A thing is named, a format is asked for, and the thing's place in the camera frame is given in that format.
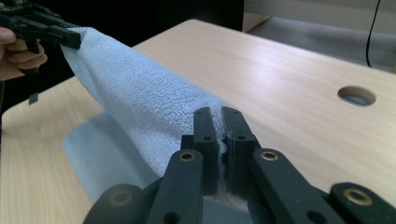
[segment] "wooden table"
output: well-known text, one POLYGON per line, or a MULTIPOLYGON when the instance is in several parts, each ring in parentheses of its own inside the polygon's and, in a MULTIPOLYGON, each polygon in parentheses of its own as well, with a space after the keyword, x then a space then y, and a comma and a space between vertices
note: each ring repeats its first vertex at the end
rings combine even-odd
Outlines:
MULTIPOLYGON (((135 46, 244 114, 263 147, 282 151, 328 191, 361 184, 396 205, 396 77, 200 21, 135 46), (360 86, 369 106, 337 92, 360 86)), ((92 206, 61 141, 103 111, 75 77, 3 116, 0 223, 82 223, 92 206)))

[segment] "towel fold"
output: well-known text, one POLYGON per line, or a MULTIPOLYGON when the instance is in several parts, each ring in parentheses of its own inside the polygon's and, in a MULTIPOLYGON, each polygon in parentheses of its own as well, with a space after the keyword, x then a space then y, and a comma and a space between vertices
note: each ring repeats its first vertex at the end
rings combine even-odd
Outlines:
POLYGON ((64 57, 157 175, 179 150, 181 135, 192 134, 195 110, 209 106, 217 134, 223 135, 220 109, 225 104, 219 98, 93 28, 73 30, 82 43, 79 50, 63 47, 64 57))
MULTIPOLYGON (((62 141, 79 181, 96 202, 102 193, 118 184, 131 184, 143 189, 159 177, 148 167, 137 148, 107 112, 77 126, 62 141)), ((251 224, 246 209, 204 197, 204 224, 251 224)))

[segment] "white wall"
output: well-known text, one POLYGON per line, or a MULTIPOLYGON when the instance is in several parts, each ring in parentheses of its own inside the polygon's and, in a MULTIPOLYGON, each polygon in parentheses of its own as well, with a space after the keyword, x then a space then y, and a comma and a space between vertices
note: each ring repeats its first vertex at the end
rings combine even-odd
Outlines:
MULTIPOLYGON (((245 11, 369 31, 377 0, 245 0, 245 11)), ((373 32, 396 35, 396 0, 381 0, 373 32)))

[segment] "round hole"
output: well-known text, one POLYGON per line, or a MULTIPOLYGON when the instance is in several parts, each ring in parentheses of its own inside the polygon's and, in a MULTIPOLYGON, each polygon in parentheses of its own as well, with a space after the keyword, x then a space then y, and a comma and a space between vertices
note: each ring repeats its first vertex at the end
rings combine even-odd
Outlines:
POLYGON ((193 161, 193 160, 195 160, 195 155, 192 154, 192 153, 190 153, 190 152, 184 152, 184 153, 181 153, 181 154, 178 156, 178 158, 179 158, 181 161, 193 161))
POLYGON ((164 224, 177 224, 180 221, 180 216, 177 213, 170 212, 163 216, 164 224))
POLYGON ((274 152, 270 152, 270 151, 263 152, 261 156, 266 161, 276 161, 277 159, 279 159, 279 157, 274 152))
POLYGON ((344 189, 344 196, 353 203, 369 206, 373 204, 373 199, 360 189, 344 189))
POLYGON ((375 95, 371 91, 357 86, 341 88, 338 96, 350 105, 367 106, 375 103, 375 95))
POLYGON ((326 223, 326 218, 319 212, 309 211, 306 215, 308 216, 309 220, 312 223, 315 223, 315 224, 325 224, 326 223))
POLYGON ((132 200, 132 193, 126 190, 115 192, 110 197, 110 204, 113 206, 123 206, 132 200))

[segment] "finger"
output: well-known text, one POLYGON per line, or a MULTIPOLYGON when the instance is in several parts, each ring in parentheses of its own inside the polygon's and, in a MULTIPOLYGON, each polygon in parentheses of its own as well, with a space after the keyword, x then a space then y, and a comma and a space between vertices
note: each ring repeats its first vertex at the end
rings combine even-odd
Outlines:
POLYGON ((27 50, 26 43, 22 39, 17 39, 11 44, 5 44, 4 47, 11 51, 27 50))
POLYGON ((9 44, 17 40, 15 34, 7 28, 0 27, 0 44, 9 44))
POLYGON ((41 64, 47 61, 48 57, 46 54, 41 54, 40 56, 33 58, 32 60, 25 63, 18 63, 20 69, 31 69, 39 67, 41 64))
POLYGON ((6 50, 3 48, 2 45, 0 45, 0 61, 3 59, 5 52, 6 52, 6 50))
POLYGON ((34 58, 40 57, 44 52, 44 48, 41 45, 38 45, 38 54, 32 53, 28 50, 17 51, 17 52, 8 52, 7 59, 12 63, 27 63, 32 61, 34 58))

